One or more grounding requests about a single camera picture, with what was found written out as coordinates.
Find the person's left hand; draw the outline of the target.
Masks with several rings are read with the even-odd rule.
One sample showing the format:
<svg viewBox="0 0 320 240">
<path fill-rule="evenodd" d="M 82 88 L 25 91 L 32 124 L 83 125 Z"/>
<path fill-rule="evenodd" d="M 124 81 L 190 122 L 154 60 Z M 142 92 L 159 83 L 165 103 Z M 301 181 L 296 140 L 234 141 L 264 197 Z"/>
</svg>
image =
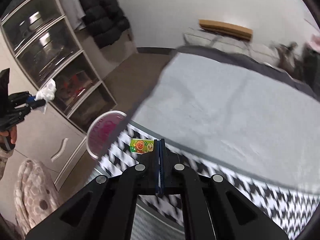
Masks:
<svg viewBox="0 0 320 240">
<path fill-rule="evenodd" d="M 8 131 L 0 132 L 0 143 L 4 144 L 4 138 L 10 137 L 10 141 L 12 144 L 16 144 L 17 140 L 17 126 L 13 126 Z"/>
</svg>

